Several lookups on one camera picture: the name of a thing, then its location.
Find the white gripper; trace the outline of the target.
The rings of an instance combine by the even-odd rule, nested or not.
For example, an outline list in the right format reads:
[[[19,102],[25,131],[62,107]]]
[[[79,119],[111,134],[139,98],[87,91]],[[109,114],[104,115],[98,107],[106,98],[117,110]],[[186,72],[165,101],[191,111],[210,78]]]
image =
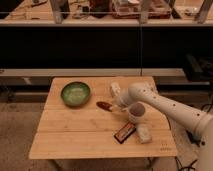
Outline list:
[[[121,107],[127,107],[131,104],[130,97],[127,90],[122,90],[121,93],[116,97],[116,104],[112,105],[111,110],[122,111]]]

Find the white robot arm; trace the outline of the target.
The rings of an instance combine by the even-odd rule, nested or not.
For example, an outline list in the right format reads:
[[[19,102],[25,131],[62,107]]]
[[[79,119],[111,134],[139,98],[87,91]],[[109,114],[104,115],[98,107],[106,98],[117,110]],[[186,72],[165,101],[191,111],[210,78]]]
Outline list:
[[[111,92],[120,108],[144,102],[173,119],[200,141],[195,171],[213,171],[213,115],[159,95],[148,82],[136,82],[126,89],[112,83]]]

